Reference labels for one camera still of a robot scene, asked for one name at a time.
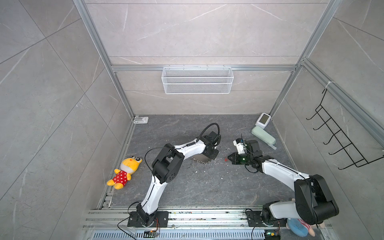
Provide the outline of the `grey key organizer red handle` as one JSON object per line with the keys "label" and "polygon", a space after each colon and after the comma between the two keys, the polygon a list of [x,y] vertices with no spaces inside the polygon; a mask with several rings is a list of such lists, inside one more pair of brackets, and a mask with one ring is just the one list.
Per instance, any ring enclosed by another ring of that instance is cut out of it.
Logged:
{"label": "grey key organizer red handle", "polygon": [[207,164],[212,161],[210,157],[207,157],[204,154],[193,155],[191,158],[200,164]]}

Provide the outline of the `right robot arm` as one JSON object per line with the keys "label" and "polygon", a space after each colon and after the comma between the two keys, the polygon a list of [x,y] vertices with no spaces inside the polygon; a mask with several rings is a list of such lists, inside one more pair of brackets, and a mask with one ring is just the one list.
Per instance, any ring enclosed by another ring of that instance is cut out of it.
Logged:
{"label": "right robot arm", "polygon": [[263,205],[261,220],[264,225],[270,227],[280,219],[298,219],[316,225],[339,214],[336,200],[322,176],[301,173],[270,156],[263,156],[256,140],[238,138],[233,144],[237,150],[228,156],[233,165],[252,167],[254,173],[273,177],[294,191],[291,201]]}

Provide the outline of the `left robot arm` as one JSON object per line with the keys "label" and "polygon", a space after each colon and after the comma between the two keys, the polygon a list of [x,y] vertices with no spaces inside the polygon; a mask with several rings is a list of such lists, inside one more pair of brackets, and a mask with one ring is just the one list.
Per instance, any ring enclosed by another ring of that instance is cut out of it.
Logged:
{"label": "left robot arm", "polygon": [[137,214],[141,223],[148,227],[156,218],[159,201],[168,183],[173,181],[185,159],[195,155],[202,155],[208,160],[217,157],[221,135],[211,132],[199,136],[189,143],[174,146],[166,144],[152,163],[151,184],[144,200],[137,205]]}

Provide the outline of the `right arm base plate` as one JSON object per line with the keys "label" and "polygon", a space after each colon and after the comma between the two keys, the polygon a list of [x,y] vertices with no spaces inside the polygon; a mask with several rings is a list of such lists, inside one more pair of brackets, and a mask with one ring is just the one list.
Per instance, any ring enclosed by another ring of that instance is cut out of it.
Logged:
{"label": "right arm base plate", "polygon": [[287,223],[287,219],[279,219],[279,220],[267,220],[264,217],[262,211],[251,211],[245,210],[246,220],[248,221],[249,227],[268,227],[268,228],[277,228],[277,227],[285,227]]}

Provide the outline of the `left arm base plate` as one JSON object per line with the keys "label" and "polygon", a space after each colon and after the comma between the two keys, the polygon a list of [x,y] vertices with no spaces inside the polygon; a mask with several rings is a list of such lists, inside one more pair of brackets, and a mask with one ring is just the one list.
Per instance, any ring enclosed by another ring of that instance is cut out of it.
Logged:
{"label": "left arm base plate", "polygon": [[160,227],[166,228],[169,221],[169,212],[156,211],[151,215],[146,213],[132,212],[128,218],[127,227]]}

